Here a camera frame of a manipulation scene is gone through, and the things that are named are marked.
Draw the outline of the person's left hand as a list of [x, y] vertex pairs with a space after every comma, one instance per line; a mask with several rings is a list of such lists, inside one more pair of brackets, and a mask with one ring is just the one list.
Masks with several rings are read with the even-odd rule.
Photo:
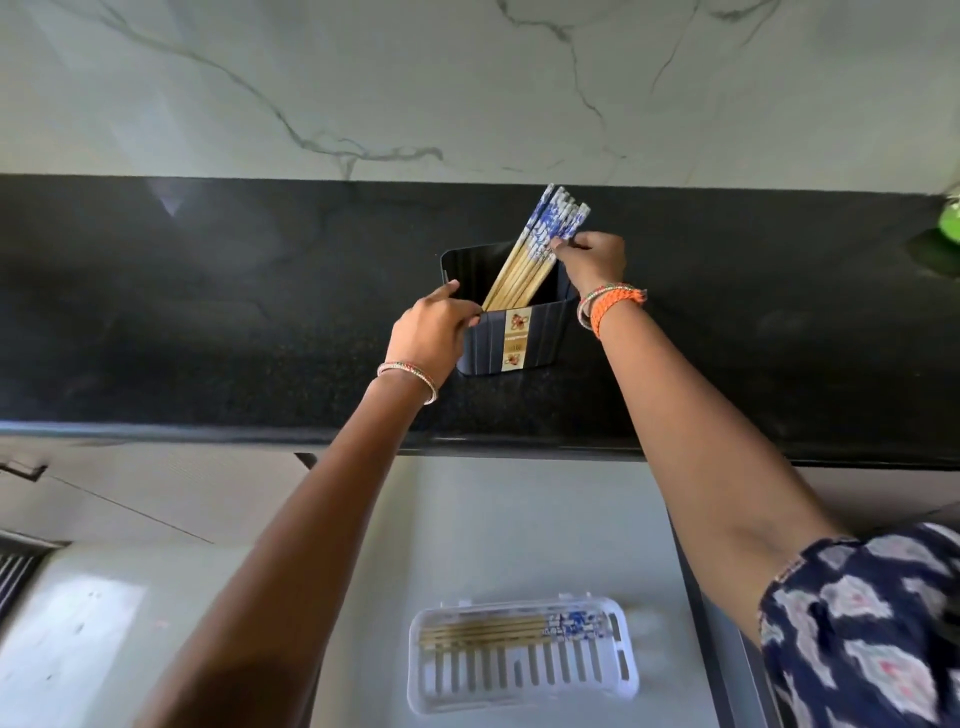
[[385, 361], [406, 361], [424, 370], [440, 389], [461, 358], [469, 327], [449, 321], [449, 300], [456, 297], [456, 279], [420, 298], [393, 325]]

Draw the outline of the person's right hand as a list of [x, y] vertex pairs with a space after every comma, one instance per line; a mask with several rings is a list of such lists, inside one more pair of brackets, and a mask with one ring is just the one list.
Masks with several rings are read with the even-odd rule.
[[623, 238], [605, 232], [580, 231], [572, 239], [582, 249], [577, 255], [556, 257], [564, 266], [580, 298], [606, 284], [622, 284], [626, 268]]

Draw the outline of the bundle of blue patterned chopsticks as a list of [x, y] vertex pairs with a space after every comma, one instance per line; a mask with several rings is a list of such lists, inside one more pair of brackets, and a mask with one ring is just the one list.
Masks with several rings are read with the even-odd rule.
[[570, 241], [591, 211], [587, 203], [576, 200], [563, 186], [549, 184], [487, 292], [482, 309], [515, 310], [529, 306], [557, 262], [551, 241]]

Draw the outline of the dark blue plastic chopstick holder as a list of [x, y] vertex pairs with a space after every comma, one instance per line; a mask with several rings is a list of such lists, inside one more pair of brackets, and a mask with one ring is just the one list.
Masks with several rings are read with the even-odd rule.
[[[481, 304], [511, 247], [499, 242], [447, 250], [439, 258], [442, 278], [459, 282], [458, 298]], [[490, 376], [552, 365], [578, 304], [567, 270], [558, 263], [531, 305], [485, 312], [466, 330], [457, 372], [465, 377]]]

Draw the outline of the person's right forearm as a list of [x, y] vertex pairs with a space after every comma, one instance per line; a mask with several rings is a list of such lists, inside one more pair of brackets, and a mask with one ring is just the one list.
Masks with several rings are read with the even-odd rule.
[[599, 334], [694, 576], [758, 646], [770, 584], [805, 548], [847, 531], [638, 303], [612, 304]]

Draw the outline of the person's left forearm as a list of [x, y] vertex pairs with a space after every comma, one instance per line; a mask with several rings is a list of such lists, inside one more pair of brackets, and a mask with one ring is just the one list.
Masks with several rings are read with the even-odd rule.
[[431, 398], [388, 369], [214, 598], [133, 728], [303, 728], [370, 516]]

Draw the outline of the silver wrist bangles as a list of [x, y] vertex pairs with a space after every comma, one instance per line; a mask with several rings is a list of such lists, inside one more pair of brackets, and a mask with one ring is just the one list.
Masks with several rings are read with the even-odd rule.
[[629, 292], [632, 290], [630, 285], [625, 283], [607, 283], [601, 286], [594, 288], [592, 291], [583, 296], [577, 306], [576, 318], [578, 323], [586, 330], [594, 332], [593, 324], [593, 306], [594, 304], [603, 297], [618, 293], [618, 292]]

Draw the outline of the beaded wrist bangles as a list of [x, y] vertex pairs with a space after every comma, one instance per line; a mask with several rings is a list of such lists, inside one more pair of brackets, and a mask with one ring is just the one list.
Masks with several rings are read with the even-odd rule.
[[424, 400], [424, 406], [433, 405], [437, 401], [439, 388], [431, 376], [420, 367], [406, 361], [385, 361], [378, 366], [376, 376], [380, 378], [388, 372], [403, 372], [425, 385], [429, 390], [429, 396]]

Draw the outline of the blue patterned wooden chopstick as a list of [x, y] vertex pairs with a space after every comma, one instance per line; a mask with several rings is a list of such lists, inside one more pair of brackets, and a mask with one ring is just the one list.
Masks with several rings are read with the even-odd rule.
[[475, 631], [511, 631], [522, 629], [569, 630], [586, 628], [587, 625], [603, 624], [606, 616], [598, 612], [562, 612], [521, 616], [498, 616], [463, 619], [424, 626], [425, 633], [475, 632]]
[[416, 645], [424, 650], [465, 650], [474, 648], [525, 648], [537, 645], [558, 645], [563, 643], [598, 641], [611, 636], [611, 632], [598, 627], [585, 630], [522, 630], [515, 632], [485, 632], [466, 635], [426, 638], [419, 636]]
[[471, 629], [423, 631], [417, 638], [422, 646], [519, 645], [521, 643], [570, 642], [603, 639], [607, 628], [602, 624], [519, 625], [514, 627], [481, 627]]
[[433, 639], [435, 637], [446, 637], [450, 635], [459, 636], [485, 632], [516, 632], [525, 629], [538, 630], [539, 632], [546, 630], [550, 633], [552, 630], [571, 630], [598, 624], [599, 617], [595, 615], [575, 618], [570, 614], [561, 614], [560, 616], [548, 615], [546, 617], [516, 617], [463, 621], [424, 627], [419, 634], [426, 639]]

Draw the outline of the white slotted plastic basket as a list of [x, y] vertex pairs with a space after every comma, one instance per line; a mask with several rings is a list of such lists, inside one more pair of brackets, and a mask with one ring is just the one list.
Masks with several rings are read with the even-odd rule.
[[[417, 646], [422, 628], [429, 625], [577, 611], [602, 613], [610, 636], [514, 648], [440, 651]], [[640, 691], [626, 613], [617, 601], [589, 593], [422, 610], [412, 620], [408, 648], [407, 701], [423, 717], [594, 698], [626, 702]]]

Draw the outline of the navy patterned dress sleeve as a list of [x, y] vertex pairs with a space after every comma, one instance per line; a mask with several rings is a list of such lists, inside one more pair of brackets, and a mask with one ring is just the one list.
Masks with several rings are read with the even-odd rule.
[[816, 541], [766, 589], [759, 636], [791, 728], [960, 728], [960, 533]]

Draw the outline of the metal drain grate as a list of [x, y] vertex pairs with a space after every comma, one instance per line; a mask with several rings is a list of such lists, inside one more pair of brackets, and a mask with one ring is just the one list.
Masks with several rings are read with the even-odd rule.
[[69, 540], [46, 540], [0, 528], [0, 630], [50, 555]]

